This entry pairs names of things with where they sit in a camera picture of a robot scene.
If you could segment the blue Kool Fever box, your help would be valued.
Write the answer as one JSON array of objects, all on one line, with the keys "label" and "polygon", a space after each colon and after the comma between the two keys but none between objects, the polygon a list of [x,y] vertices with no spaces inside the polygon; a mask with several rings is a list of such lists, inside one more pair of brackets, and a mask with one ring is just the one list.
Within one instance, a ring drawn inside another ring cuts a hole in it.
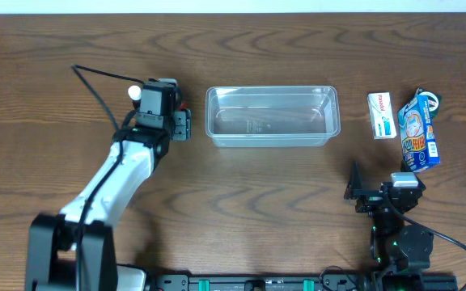
[{"label": "blue Kool Fever box", "polygon": [[427,95],[415,95],[398,111],[403,160],[420,173],[441,162]]}]

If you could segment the black bottle white cap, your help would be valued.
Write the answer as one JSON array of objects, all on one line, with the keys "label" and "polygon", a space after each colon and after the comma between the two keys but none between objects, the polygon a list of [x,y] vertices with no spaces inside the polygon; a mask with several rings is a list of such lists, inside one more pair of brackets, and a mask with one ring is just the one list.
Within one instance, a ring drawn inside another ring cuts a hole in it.
[{"label": "black bottle white cap", "polygon": [[128,95],[132,100],[133,108],[139,109],[142,98],[142,88],[137,85],[132,85],[128,89]]}]

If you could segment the clear plastic container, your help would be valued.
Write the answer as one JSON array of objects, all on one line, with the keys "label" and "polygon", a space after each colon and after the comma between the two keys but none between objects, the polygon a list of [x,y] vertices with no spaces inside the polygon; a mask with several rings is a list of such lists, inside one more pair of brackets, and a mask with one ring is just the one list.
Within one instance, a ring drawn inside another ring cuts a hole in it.
[{"label": "clear plastic container", "polygon": [[214,86],[205,131],[218,147],[323,146],[341,131],[333,86]]}]

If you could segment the white Panadol box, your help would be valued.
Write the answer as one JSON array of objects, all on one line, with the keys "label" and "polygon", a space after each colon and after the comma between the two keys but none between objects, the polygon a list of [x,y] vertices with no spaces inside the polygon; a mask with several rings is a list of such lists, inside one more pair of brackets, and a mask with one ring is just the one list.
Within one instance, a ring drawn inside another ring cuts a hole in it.
[{"label": "white Panadol box", "polygon": [[367,102],[374,139],[390,139],[396,137],[396,126],[392,114],[390,93],[370,93],[367,96]]}]

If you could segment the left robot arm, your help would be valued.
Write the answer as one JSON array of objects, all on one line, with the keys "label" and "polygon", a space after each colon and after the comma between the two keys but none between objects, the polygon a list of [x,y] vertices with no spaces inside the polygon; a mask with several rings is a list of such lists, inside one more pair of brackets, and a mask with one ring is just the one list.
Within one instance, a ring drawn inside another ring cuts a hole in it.
[{"label": "left robot arm", "polygon": [[29,228],[27,290],[149,290],[146,271],[117,263],[113,229],[173,141],[191,137],[191,112],[174,78],[132,86],[134,109],[113,134],[104,164],[59,214]]}]

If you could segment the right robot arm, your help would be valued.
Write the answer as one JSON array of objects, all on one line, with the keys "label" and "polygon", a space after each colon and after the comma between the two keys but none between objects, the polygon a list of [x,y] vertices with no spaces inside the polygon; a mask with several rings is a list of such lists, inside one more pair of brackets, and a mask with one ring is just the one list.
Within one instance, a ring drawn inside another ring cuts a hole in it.
[{"label": "right robot arm", "polygon": [[357,289],[411,290],[422,285],[422,272],[430,267],[434,236],[407,222],[405,213],[417,206],[425,190],[424,183],[406,165],[378,190],[367,189],[358,164],[353,163],[344,198],[354,200],[355,211],[372,219],[370,253],[378,263],[358,276]]}]

